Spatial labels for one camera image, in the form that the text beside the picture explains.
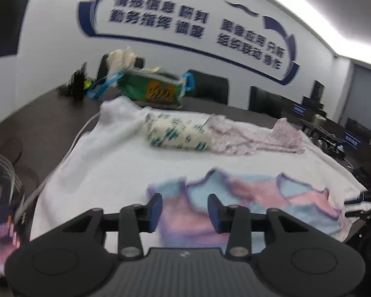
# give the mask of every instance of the orange label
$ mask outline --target orange label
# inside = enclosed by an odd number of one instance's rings
[[[164,100],[172,102],[176,93],[176,87],[161,85],[158,80],[150,80],[147,86],[147,99]]]

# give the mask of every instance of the metal bolt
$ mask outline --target metal bolt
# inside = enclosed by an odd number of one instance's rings
[[[244,257],[249,253],[248,249],[244,247],[233,247],[229,250],[229,252],[234,257]]]
[[[126,247],[121,250],[121,255],[132,258],[136,257],[140,254],[140,250],[137,249],[136,247]]]

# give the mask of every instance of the blue bag handle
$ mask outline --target blue bag handle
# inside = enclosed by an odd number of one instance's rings
[[[98,91],[96,91],[95,93],[92,91],[92,89],[96,88],[97,85],[99,85],[104,79],[107,79],[108,77],[113,77],[109,80],[107,80],[104,84],[101,85],[101,87],[99,88]],[[99,98],[103,92],[105,92],[105,90],[112,84],[114,83],[115,81],[117,81],[118,79],[122,78],[123,77],[123,74],[119,73],[119,72],[116,72],[114,74],[110,74],[110,75],[107,75],[103,78],[100,78],[99,80],[96,80],[93,85],[90,86],[90,88],[88,89],[88,91],[86,92],[86,96],[88,96],[89,98]]]
[[[193,73],[187,71],[183,73],[180,77],[187,78],[187,84],[185,85],[185,91],[191,91],[195,89],[195,78],[194,78]]]

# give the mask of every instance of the patterned fabric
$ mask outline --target patterned fabric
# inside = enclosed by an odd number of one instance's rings
[[[156,147],[175,147],[207,151],[212,149],[212,132],[192,120],[183,120],[171,114],[148,114],[145,120],[147,141]]]
[[[302,134],[287,122],[279,119],[273,129],[243,125],[225,116],[211,115],[206,124],[212,130],[213,151],[231,155],[250,155],[256,149],[304,153]]]
[[[332,235],[343,226],[341,210],[328,201],[329,189],[317,191],[310,184],[298,182],[284,173],[238,175],[212,169],[198,181],[178,180],[153,184],[147,196],[162,194],[164,201],[159,230],[162,243],[169,248],[221,247],[225,249],[228,234],[217,234],[207,214],[208,196],[217,195],[222,204],[246,206],[252,213],[265,214],[275,207]],[[264,249],[262,232],[252,233],[254,253]]]

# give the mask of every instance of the gray door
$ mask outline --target gray door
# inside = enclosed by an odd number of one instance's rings
[[[340,125],[345,126],[347,118],[357,120],[371,130],[371,70],[355,66],[351,91],[343,111]]]

